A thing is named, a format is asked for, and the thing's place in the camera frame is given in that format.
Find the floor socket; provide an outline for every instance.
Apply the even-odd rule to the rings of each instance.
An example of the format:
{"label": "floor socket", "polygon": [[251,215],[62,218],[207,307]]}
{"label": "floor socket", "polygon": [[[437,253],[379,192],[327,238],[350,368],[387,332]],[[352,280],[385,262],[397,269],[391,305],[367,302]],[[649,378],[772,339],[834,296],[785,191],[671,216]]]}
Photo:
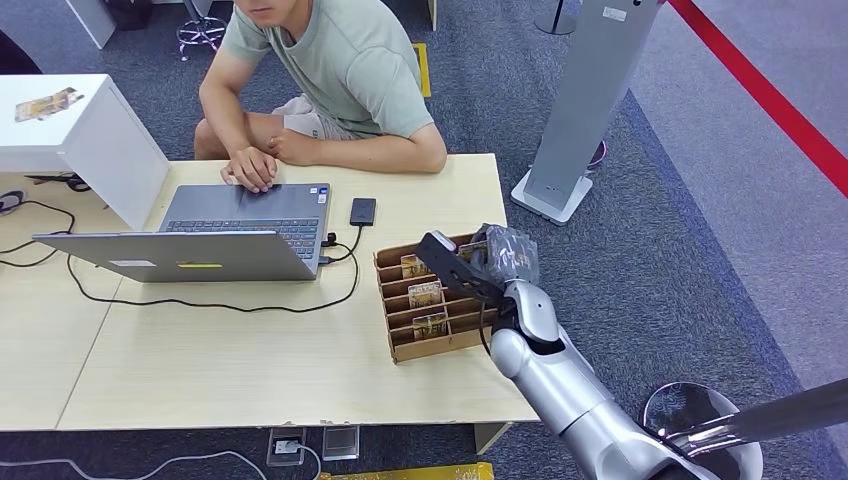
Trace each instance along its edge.
{"label": "floor socket", "polygon": [[324,460],[355,460],[359,458],[359,425],[324,427]]}
{"label": "floor socket", "polygon": [[266,460],[269,467],[303,465],[304,450],[302,448],[295,453],[277,453],[281,449],[282,442],[292,440],[301,445],[306,445],[306,427],[275,427],[271,429]]}

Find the khaki shorts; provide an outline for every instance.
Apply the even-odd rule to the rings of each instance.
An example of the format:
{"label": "khaki shorts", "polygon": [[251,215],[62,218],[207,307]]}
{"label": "khaki shorts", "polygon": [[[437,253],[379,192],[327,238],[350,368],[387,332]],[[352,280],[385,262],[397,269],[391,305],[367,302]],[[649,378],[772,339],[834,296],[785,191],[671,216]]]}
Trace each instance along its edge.
{"label": "khaki shorts", "polygon": [[292,98],[271,113],[283,117],[285,128],[309,137],[321,140],[356,140],[358,138],[332,119],[319,115],[306,94]]}

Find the yellow tape on floor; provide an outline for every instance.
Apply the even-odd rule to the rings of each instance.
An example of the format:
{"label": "yellow tape on floor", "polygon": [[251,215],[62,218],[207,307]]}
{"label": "yellow tape on floor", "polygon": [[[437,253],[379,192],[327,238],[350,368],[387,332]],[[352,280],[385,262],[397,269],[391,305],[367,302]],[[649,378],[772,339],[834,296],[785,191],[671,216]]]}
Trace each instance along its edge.
{"label": "yellow tape on floor", "polygon": [[321,480],[495,480],[492,464],[449,465],[447,467],[413,468],[391,472],[355,475],[321,474]]}
{"label": "yellow tape on floor", "polygon": [[418,57],[418,67],[421,69],[421,94],[424,98],[430,97],[430,66],[427,64],[427,45],[424,43],[413,43],[413,50]]}

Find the wooden organizer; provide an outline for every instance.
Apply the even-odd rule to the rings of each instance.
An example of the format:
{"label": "wooden organizer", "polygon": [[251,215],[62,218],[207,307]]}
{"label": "wooden organizer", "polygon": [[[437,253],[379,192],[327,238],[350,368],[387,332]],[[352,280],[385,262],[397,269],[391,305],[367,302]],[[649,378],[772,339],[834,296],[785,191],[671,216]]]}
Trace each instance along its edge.
{"label": "wooden organizer", "polygon": [[[471,235],[451,237],[457,245],[470,243]],[[377,268],[377,283],[386,315],[389,349],[395,363],[426,357],[437,353],[451,352],[460,348],[480,345],[480,302],[442,288],[442,302],[436,305],[409,308],[408,287],[437,280],[433,274],[415,278],[403,278],[400,257],[415,253],[418,244],[387,248],[374,254]],[[436,338],[415,340],[412,319],[433,313],[447,313],[448,334]],[[496,308],[487,308],[483,313],[483,334],[491,339],[492,324],[498,314]]]}

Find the office chair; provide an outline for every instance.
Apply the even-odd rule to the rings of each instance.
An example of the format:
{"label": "office chair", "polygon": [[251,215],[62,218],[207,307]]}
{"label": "office chair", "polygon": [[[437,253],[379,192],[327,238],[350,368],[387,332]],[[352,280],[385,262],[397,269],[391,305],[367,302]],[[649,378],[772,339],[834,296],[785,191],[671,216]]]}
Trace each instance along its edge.
{"label": "office chair", "polygon": [[191,20],[177,29],[177,40],[180,42],[180,60],[185,62],[188,57],[184,50],[186,45],[209,45],[213,51],[218,51],[216,42],[224,37],[227,22],[220,18],[200,15],[194,0],[183,0]]}

